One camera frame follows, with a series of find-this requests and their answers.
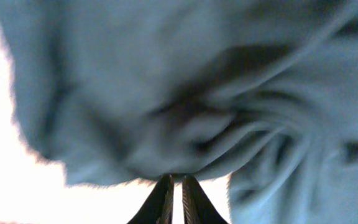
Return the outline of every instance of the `blue cloth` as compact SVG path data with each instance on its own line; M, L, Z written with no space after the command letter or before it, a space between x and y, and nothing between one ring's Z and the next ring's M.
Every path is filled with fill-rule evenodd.
M68 184L232 172L233 223L358 223L358 1L0 0L16 119Z

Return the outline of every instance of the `wrinkled fabric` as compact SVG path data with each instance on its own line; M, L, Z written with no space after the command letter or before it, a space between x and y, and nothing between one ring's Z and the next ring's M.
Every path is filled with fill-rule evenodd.
M358 223L358 1L4 1L16 119L67 183L232 172L233 223Z

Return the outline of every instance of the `black pointed object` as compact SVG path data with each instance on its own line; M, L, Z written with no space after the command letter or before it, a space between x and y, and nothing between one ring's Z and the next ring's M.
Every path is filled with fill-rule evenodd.
M185 224L227 224L194 177L186 176L182 189Z
M172 224L173 179L163 175L128 224Z

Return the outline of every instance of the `blue fabric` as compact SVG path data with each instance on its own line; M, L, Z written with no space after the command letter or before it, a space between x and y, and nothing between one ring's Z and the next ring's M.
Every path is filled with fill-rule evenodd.
M16 118L68 184L232 173L233 223L358 223L358 1L5 1Z

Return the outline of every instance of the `soft fleece texture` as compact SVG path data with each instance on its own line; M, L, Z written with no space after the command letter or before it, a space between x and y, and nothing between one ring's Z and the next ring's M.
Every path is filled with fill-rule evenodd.
M232 173L233 223L358 223L358 1L0 0L67 182Z

